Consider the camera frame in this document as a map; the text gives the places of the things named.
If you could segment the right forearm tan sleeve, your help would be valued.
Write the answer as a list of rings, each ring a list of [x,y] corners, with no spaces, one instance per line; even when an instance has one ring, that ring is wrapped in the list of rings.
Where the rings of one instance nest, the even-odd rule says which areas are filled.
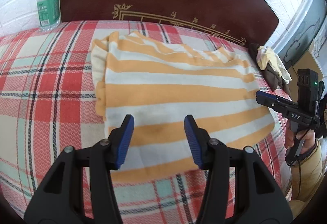
[[[299,161],[300,164],[295,162],[291,166],[292,198],[289,206],[293,218],[309,204],[324,178],[320,141],[316,140],[313,147],[301,154]]]

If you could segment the person right hand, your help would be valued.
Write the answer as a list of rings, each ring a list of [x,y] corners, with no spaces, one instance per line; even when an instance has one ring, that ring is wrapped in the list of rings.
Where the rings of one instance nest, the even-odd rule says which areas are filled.
[[[297,138],[298,140],[304,139],[304,143],[300,151],[300,154],[305,154],[309,152],[313,147],[315,147],[316,137],[315,137],[314,130],[308,130],[308,131],[302,130],[297,135],[295,135],[291,131],[290,121],[288,120],[286,124],[286,134],[285,134],[285,143],[284,143],[286,149],[293,147],[294,138]]]

